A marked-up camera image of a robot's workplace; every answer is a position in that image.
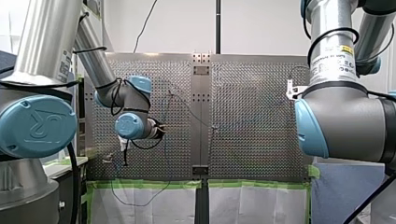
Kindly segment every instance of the pegboard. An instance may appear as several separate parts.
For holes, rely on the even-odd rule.
[[[294,107],[286,98],[290,70],[304,64],[304,57],[206,57],[209,73],[197,75],[195,55],[107,54],[117,77],[151,78],[149,115],[168,125],[167,134],[154,149],[131,150],[130,165],[122,167],[116,118],[108,108],[88,100],[87,145],[95,150],[89,179],[192,179],[193,165],[208,165],[209,178],[297,182],[307,178],[309,160],[298,148]],[[296,85],[307,84],[305,71],[296,69],[291,75]],[[86,94],[92,93],[88,85]],[[156,141],[136,143],[148,147]],[[116,165],[104,162],[109,154]]]
[[[303,57],[214,56],[210,178],[304,181],[309,159],[298,147],[286,80],[307,85]]]
[[[109,108],[103,108],[95,101],[88,102],[92,104],[92,110],[87,111],[87,117],[92,117],[92,141],[96,154],[90,161],[87,173],[89,179],[111,179],[115,176],[153,180],[164,180],[170,176],[174,180],[191,179],[190,57],[189,55],[176,60],[169,55],[155,58],[133,54],[107,56],[117,77],[139,75],[151,79],[149,116],[170,125],[166,126],[166,137],[155,148],[143,150],[133,147],[128,152],[129,166],[123,167],[120,140],[114,131],[117,117],[110,115]],[[171,97],[170,92],[178,97]],[[149,147],[157,141],[135,142],[141,147]],[[106,160],[110,154],[113,155],[114,165],[104,162],[104,158]]]

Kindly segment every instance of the screw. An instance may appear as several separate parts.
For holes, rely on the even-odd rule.
[[[21,104],[25,107],[29,106],[29,104],[26,101],[22,101]]]
[[[64,210],[65,207],[66,207],[65,202],[59,202],[59,210]]]

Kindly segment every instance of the label sticker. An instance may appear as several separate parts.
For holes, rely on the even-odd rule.
[[[356,76],[355,58],[344,51],[333,51],[319,55],[311,63],[311,75]]]
[[[353,48],[351,48],[350,46],[346,46],[346,45],[342,45],[341,46],[341,51],[346,52],[346,53],[350,53],[353,56]]]
[[[327,52],[327,51],[331,51],[331,52],[333,52],[333,51],[335,51],[335,52],[340,52],[340,51],[342,51],[342,52],[350,53],[351,55],[354,55],[354,54],[355,54],[354,51],[353,51],[353,48],[351,48],[350,46],[347,46],[347,45],[340,45],[340,46],[327,47],[327,48],[325,49],[325,51],[326,51],[326,52]]]
[[[59,72],[57,77],[58,80],[60,80],[62,83],[67,82],[67,77],[69,76],[71,62],[72,62],[72,54],[67,50],[64,50],[61,56],[61,65],[59,67]]]

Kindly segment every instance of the wire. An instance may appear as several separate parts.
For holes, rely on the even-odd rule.
[[[80,53],[85,53],[85,52],[91,52],[91,51],[96,51],[96,50],[107,50],[106,47],[98,47],[98,48],[93,48],[93,49],[81,49],[81,50],[73,50],[73,53],[75,54],[80,54]]]
[[[369,61],[371,61],[371,60],[374,60],[374,59],[375,59],[376,57],[378,57],[379,55],[381,55],[385,50],[387,50],[387,49],[389,48],[390,44],[391,44],[392,41],[393,41],[394,36],[395,36],[395,27],[394,27],[394,25],[392,24],[392,25],[391,25],[391,35],[390,35],[390,39],[389,39],[388,44],[387,44],[381,51],[379,51],[376,55],[374,55],[374,56],[372,56],[372,57],[370,57],[370,58],[368,58],[368,59],[357,60],[357,61],[356,61],[356,64],[367,63],[367,62],[369,62]]]
[[[305,1],[305,4],[304,4],[304,11],[303,11],[303,26],[304,26],[305,35],[306,35],[309,39],[311,39],[311,35],[309,34],[308,28],[306,27],[306,8],[308,7],[307,2],[308,2],[308,1]]]
[[[31,84],[19,84],[19,83],[14,83],[14,82],[7,82],[7,81],[0,81],[0,84],[5,86],[5,87],[9,87],[9,88],[19,88],[19,89],[37,89],[37,88],[42,88],[42,89],[51,89],[51,88],[61,88],[61,87],[66,87],[66,88],[70,88],[73,86],[76,86],[77,84],[79,84],[79,81],[71,81],[71,82],[67,82],[64,84],[51,84],[51,85],[31,85]]]
[[[355,35],[355,41],[353,42],[353,44],[356,44],[359,41],[359,32],[357,32],[356,30],[350,28],[350,27],[339,27],[339,28],[335,28],[335,29],[331,29],[326,31],[325,33],[321,34],[320,36],[318,36],[318,38],[315,39],[314,42],[312,42],[311,44],[311,48],[309,48],[308,51],[308,56],[307,56],[307,60],[308,60],[308,65],[311,66],[311,56],[312,53],[314,52],[314,48],[317,46],[317,44],[326,37],[326,35],[329,35],[330,33],[333,32],[338,32],[338,31],[348,31],[351,32]]]
[[[396,179],[396,173],[393,173],[387,181],[382,183],[378,189],[376,189],[344,222],[344,224],[350,223],[364,208],[372,202],[382,191],[384,191],[394,180]]]
[[[158,145],[161,143],[162,140],[163,140],[163,139],[160,138],[160,140],[159,140],[156,144],[154,144],[153,146],[151,146],[151,147],[141,147],[141,146],[139,146],[137,143],[135,143],[134,140],[131,140],[131,142],[132,142],[132,144],[133,144],[135,147],[137,147],[137,148],[144,149],[144,150],[149,150],[149,149],[152,149],[152,148],[155,148],[156,146],[158,146]]]
[[[0,74],[6,73],[6,72],[9,72],[9,71],[12,71],[12,70],[14,70],[14,66],[3,68],[3,69],[0,69]]]
[[[78,24],[80,24],[85,18],[87,18],[87,17],[89,17],[89,16],[90,16],[90,13],[89,13],[89,12],[84,12],[84,14],[82,14],[82,15],[79,17]]]
[[[76,223],[78,217],[78,203],[79,203],[79,171],[77,165],[77,158],[73,149],[72,143],[67,145],[67,151],[69,152],[70,163],[72,165],[72,176],[73,176],[73,204],[72,204],[72,215],[70,223]]]
[[[116,78],[116,81],[119,82],[119,85],[117,86],[117,88],[113,88],[113,91],[111,92],[110,113],[111,113],[112,116],[118,115],[118,114],[122,111],[122,109],[123,109],[123,107],[120,106],[120,109],[119,109],[117,112],[114,112],[114,107],[118,107],[118,105],[117,105],[117,98],[118,98],[119,95],[120,95],[120,88],[121,88],[121,85],[122,85],[122,78],[117,77],[117,78]]]
[[[140,34],[137,36],[136,44],[134,45],[134,53],[136,53],[137,46],[139,45],[140,36],[142,36],[143,32],[145,32],[146,25],[148,24],[148,21],[149,21],[149,17],[151,16],[152,10],[154,9],[155,5],[157,4],[157,1],[158,1],[158,0],[155,0],[154,3],[152,4],[151,10],[149,11],[148,16],[146,17],[145,23],[143,24],[142,31],[141,31]]]
[[[151,102],[149,101],[149,98],[146,96],[145,93],[143,93],[141,90],[139,90],[139,89],[138,89],[131,81],[129,81],[128,79],[124,79],[123,81],[124,81],[125,84],[128,83],[129,85],[132,86],[132,88],[134,88],[137,92],[139,92],[140,95],[142,95],[143,98],[145,98],[146,103],[148,103],[148,107],[151,107]]]
[[[379,97],[384,97],[387,100],[390,100],[390,101],[393,101],[394,103],[396,103],[396,98],[395,97],[393,97],[391,95],[388,95],[388,94],[385,94],[385,93],[376,92],[376,91],[367,91],[367,94],[376,95],[376,96],[379,96]]]
[[[126,146],[125,146],[125,149],[123,151],[123,154],[124,154],[124,165],[123,166],[128,166],[128,153],[127,153],[128,145],[129,145],[129,139],[126,140]]]
[[[168,103],[168,107],[167,107],[166,111],[163,113],[163,121],[164,121],[164,122],[166,122],[166,117],[167,117],[167,114],[168,114],[168,111],[169,111],[169,107],[170,107],[170,102]],[[167,184],[165,185],[165,187],[163,187],[160,191],[158,191],[156,194],[154,194],[154,196],[152,196],[151,199],[148,200],[147,203],[144,203],[144,204],[135,204],[135,203],[126,203],[126,202],[124,202],[124,201],[116,194],[116,192],[114,191],[113,181],[110,181],[111,191],[112,191],[114,197],[115,197],[120,203],[122,203],[122,204],[124,204],[124,205],[128,205],[128,206],[145,207],[145,206],[149,205],[160,193],[162,193],[164,190],[166,190],[166,189],[169,187],[169,185],[171,184],[173,175],[172,175],[172,170],[171,170],[170,161],[169,161],[169,158],[168,158],[168,155],[167,155],[167,141],[166,141],[166,136],[164,136],[163,139],[164,139],[164,141],[163,141],[163,156],[165,157],[166,165],[167,165],[167,168],[168,168],[168,169],[167,169],[167,170],[168,170],[168,176],[169,176],[169,180],[168,180]],[[115,163],[113,163],[113,164],[114,164],[114,166],[115,166],[115,169],[116,169],[117,175],[118,175],[119,169],[117,169],[117,166],[116,166]]]
[[[206,123],[203,122],[201,119],[199,119],[199,118],[191,111],[191,108],[186,104],[186,102],[184,102],[184,100],[183,100],[179,95],[174,94],[174,93],[171,93],[171,94],[174,95],[174,96],[176,96],[176,97],[181,101],[181,103],[182,103],[184,106],[187,107],[187,109],[189,110],[190,114],[191,114],[195,119],[197,119],[197,120],[200,121],[202,124],[204,124],[204,126],[206,126],[206,127],[208,127],[208,128],[211,127],[210,125],[206,124]]]

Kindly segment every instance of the blue joint cap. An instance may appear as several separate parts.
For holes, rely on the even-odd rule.
[[[301,14],[301,17],[303,18],[304,17],[304,9],[305,9],[305,0],[301,0],[300,1],[300,14]]]
[[[395,90],[395,91],[390,91],[390,92],[389,92],[389,95],[391,95],[391,96],[393,96],[393,97],[396,97],[396,90]]]
[[[77,125],[75,112],[61,98],[22,98],[0,116],[0,151],[16,158],[48,157],[71,142]]]
[[[151,94],[151,80],[148,77],[130,76],[128,80],[144,93]]]
[[[105,106],[104,104],[102,104],[102,102],[99,100],[98,91],[95,91],[95,93],[93,94],[93,100],[94,100],[97,104],[99,104],[100,106],[102,106],[102,107],[108,107],[108,106]]]
[[[375,65],[373,66],[372,70],[369,72],[369,74],[376,74],[379,72],[379,69],[381,69],[381,58],[378,57],[376,59]]]
[[[120,137],[135,140],[143,135],[145,126],[136,114],[125,113],[116,120],[115,129]]]
[[[306,100],[296,101],[295,112],[300,149],[309,156],[329,158],[323,132]]]

